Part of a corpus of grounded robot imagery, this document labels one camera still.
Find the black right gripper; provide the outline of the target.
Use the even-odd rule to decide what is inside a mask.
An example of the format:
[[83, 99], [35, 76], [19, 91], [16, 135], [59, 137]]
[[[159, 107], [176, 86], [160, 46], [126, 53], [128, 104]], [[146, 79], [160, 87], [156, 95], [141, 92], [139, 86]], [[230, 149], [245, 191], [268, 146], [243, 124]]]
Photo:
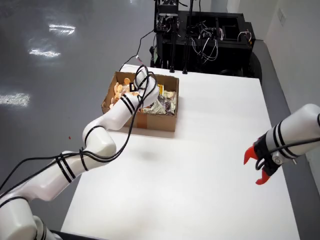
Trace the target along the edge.
[[272, 176], [283, 164], [283, 156], [279, 151], [272, 152], [273, 149], [279, 146], [276, 137], [261, 136], [253, 146], [245, 151], [243, 164], [245, 165], [249, 159], [254, 159], [257, 160], [255, 169], [257, 171], [262, 170], [261, 178], [257, 179], [255, 182], [257, 185], [265, 184], [270, 176]]

